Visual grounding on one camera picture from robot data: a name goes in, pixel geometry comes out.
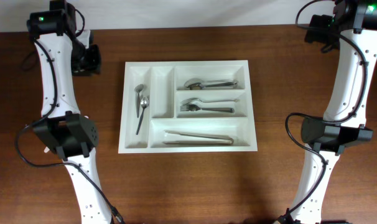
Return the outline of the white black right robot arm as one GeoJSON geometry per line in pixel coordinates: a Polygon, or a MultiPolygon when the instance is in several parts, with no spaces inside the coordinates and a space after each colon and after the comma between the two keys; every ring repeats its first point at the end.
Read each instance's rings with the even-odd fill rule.
{"type": "Polygon", "coordinates": [[[323,43],[323,53],[340,52],[332,96],[323,116],[298,113],[305,159],[292,205],[276,223],[321,223],[322,204],[335,164],[348,147],[371,140],[366,104],[377,62],[377,1],[338,0],[333,14],[314,15],[305,41],[323,43]]]}

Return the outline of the white plastic cutlery tray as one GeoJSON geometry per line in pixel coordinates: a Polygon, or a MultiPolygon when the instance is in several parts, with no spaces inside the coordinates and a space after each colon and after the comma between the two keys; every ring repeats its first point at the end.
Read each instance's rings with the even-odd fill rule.
{"type": "Polygon", "coordinates": [[[251,96],[248,61],[128,62],[125,64],[123,104],[119,133],[120,154],[179,152],[256,152],[258,150],[251,96]],[[236,88],[189,90],[184,83],[192,78],[202,80],[238,80],[236,88]],[[135,87],[149,97],[149,106],[138,135],[135,87]],[[189,98],[232,100],[239,102],[191,104],[205,108],[233,108],[234,113],[215,111],[179,111],[180,102],[189,98]],[[229,136],[230,146],[166,145],[163,141],[192,140],[166,134],[165,131],[229,136]]]}

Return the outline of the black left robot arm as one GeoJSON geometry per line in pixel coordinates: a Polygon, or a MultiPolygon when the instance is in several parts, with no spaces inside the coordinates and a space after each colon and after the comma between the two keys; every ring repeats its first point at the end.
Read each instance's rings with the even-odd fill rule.
{"type": "Polygon", "coordinates": [[[50,1],[49,10],[27,21],[39,56],[43,102],[32,124],[36,136],[61,160],[71,178],[82,223],[113,223],[96,168],[98,130],[83,116],[75,99],[73,77],[99,74],[101,54],[90,30],[77,29],[78,10],[67,1],[50,1]]]}

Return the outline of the metal tongs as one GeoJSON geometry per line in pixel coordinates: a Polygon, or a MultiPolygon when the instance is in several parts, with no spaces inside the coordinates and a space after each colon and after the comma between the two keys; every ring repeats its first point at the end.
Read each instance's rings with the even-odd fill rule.
{"type": "Polygon", "coordinates": [[[162,143],[166,145],[230,146],[235,141],[229,136],[221,135],[186,133],[178,131],[165,131],[165,133],[192,138],[192,140],[163,141],[162,143]]]}

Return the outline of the dark-handled metal fork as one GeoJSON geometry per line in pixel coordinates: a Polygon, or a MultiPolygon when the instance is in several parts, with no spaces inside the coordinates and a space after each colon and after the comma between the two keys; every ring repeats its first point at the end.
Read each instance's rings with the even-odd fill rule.
{"type": "Polygon", "coordinates": [[[222,113],[235,112],[233,108],[205,108],[205,107],[200,107],[195,104],[182,105],[180,106],[179,111],[215,111],[215,112],[222,112],[222,113]]]}

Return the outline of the large metal spoon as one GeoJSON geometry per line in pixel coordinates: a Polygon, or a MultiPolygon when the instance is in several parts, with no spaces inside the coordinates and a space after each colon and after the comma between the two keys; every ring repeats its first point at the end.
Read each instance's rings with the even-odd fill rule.
{"type": "Polygon", "coordinates": [[[238,83],[238,80],[234,80],[234,79],[227,79],[227,80],[202,80],[202,79],[199,79],[199,78],[192,78],[188,81],[186,81],[184,83],[184,87],[187,88],[188,85],[191,85],[191,84],[194,84],[194,83],[222,83],[222,82],[237,82],[238,83]]]}
{"type": "Polygon", "coordinates": [[[189,90],[205,90],[212,88],[236,88],[238,86],[237,82],[222,82],[222,83],[194,83],[188,85],[189,90]]]}

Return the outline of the small teaspoon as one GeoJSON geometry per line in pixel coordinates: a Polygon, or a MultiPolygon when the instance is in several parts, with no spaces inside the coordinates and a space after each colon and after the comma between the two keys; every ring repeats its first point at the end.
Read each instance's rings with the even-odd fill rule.
{"type": "Polygon", "coordinates": [[[141,129],[141,126],[142,126],[142,122],[143,122],[143,119],[144,119],[144,112],[145,112],[146,108],[149,106],[149,97],[148,96],[143,96],[142,97],[141,102],[140,102],[140,106],[141,106],[142,112],[141,112],[141,115],[139,117],[139,122],[138,122],[137,130],[136,130],[136,135],[138,135],[139,132],[140,132],[140,129],[141,129]]]}
{"type": "Polygon", "coordinates": [[[140,92],[143,91],[143,89],[144,89],[144,84],[139,84],[134,89],[135,94],[136,94],[136,101],[135,101],[135,103],[136,103],[136,115],[137,115],[137,118],[139,117],[139,109],[140,109],[140,102],[141,102],[140,92]]]}

